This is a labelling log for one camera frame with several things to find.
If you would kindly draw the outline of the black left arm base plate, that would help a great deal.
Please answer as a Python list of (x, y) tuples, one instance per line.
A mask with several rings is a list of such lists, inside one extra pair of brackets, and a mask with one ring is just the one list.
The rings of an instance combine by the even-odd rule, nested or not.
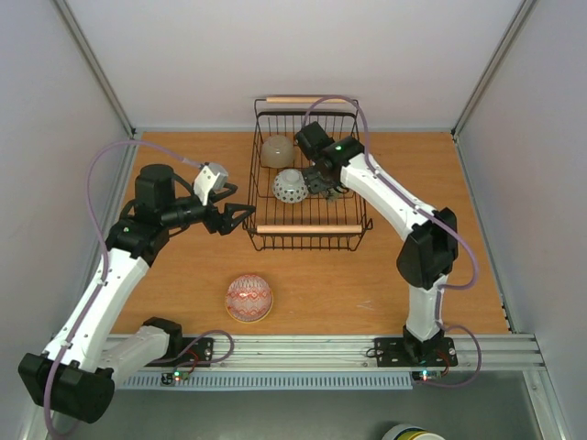
[(214, 354), (214, 338), (210, 336), (203, 337), (198, 342), (189, 346), (192, 341), (192, 338), (184, 337), (180, 345), (180, 356), (172, 357), (166, 354), (164, 357), (165, 362), (160, 362), (157, 359), (146, 364), (145, 368), (175, 368), (183, 364), (191, 366), (193, 363), (203, 363), (204, 366), (207, 366)]

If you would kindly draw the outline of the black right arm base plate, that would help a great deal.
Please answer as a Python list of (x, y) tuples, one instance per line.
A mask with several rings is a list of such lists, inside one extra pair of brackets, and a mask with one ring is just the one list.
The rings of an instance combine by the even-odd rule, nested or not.
[(377, 337), (371, 352), (381, 368), (440, 368), (459, 364), (454, 341), (446, 336), (426, 343), (403, 337)]

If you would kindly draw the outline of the beige leaf pattern bowl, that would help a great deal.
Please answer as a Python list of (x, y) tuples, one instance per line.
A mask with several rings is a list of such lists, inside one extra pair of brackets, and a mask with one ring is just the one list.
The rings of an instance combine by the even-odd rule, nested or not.
[(283, 135), (268, 137), (261, 146), (261, 165), (273, 169), (288, 168), (294, 163), (294, 144)]

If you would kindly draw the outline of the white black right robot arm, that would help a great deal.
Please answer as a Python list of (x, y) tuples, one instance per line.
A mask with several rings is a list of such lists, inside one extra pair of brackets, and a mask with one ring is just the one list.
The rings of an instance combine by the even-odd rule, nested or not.
[(393, 179), (353, 136), (330, 137), (317, 122), (302, 127), (295, 142), (311, 166), (302, 174), (308, 191), (344, 187), (358, 194), (393, 227), (403, 244), (396, 268), (409, 287), (403, 344), (409, 362), (424, 364), (444, 339), (441, 295), (458, 256), (457, 219), (423, 203)]

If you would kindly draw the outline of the red diamond pattern bowl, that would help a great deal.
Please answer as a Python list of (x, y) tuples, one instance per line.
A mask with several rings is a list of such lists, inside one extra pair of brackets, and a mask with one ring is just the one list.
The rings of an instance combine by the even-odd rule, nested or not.
[(274, 178), (272, 192), (277, 200), (286, 204), (298, 204), (308, 195), (302, 172), (297, 169), (280, 171)]

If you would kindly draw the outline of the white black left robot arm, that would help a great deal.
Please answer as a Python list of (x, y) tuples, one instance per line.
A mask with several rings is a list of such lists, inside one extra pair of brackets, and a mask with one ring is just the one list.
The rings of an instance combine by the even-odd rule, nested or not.
[(165, 164), (143, 167), (128, 202), (105, 240), (105, 254), (70, 318), (39, 354), (18, 365), (33, 402), (48, 414), (98, 421), (116, 388), (146, 366), (179, 364), (189, 349), (180, 324), (151, 317), (124, 342), (105, 349), (130, 293), (171, 237), (202, 224), (211, 234), (230, 234), (254, 214), (252, 205), (217, 202), (238, 187), (216, 163), (204, 164), (188, 183)]

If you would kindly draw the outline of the black wire dish rack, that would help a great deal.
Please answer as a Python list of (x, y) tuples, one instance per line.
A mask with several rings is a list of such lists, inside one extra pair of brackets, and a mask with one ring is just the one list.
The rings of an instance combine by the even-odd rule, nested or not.
[(366, 202), (344, 187), (310, 194), (295, 203), (282, 202), (273, 193), (273, 182), (280, 171), (262, 163), (262, 144), (275, 135), (293, 141), (310, 104), (310, 100), (302, 104), (285, 97), (254, 101), (248, 203), (256, 207), (256, 212), (245, 221), (243, 229), (257, 251), (354, 251), (373, 228)]

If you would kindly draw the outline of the red zigzag pattern bowl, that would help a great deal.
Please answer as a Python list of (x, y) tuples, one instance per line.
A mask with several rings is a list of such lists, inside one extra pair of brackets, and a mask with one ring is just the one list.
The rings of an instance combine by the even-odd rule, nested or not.
[(225, 307), (228, 314), (241, 323), (252, 324), (264, 319), (274, 304), (269, 283), (254, 274), (241, 275), (227, 288)]

